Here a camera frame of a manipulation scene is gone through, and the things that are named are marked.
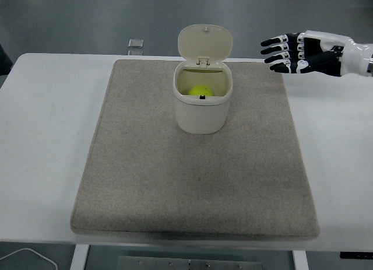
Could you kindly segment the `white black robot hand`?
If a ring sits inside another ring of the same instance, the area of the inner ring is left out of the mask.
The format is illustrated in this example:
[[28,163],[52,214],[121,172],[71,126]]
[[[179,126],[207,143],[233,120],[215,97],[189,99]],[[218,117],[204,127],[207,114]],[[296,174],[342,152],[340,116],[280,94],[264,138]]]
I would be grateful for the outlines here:
[[261,46],[261,54],[269,56],[265,63],[277,73],[372,76],[372,44],[359,44],[347,36],[307,30],[272,37]]

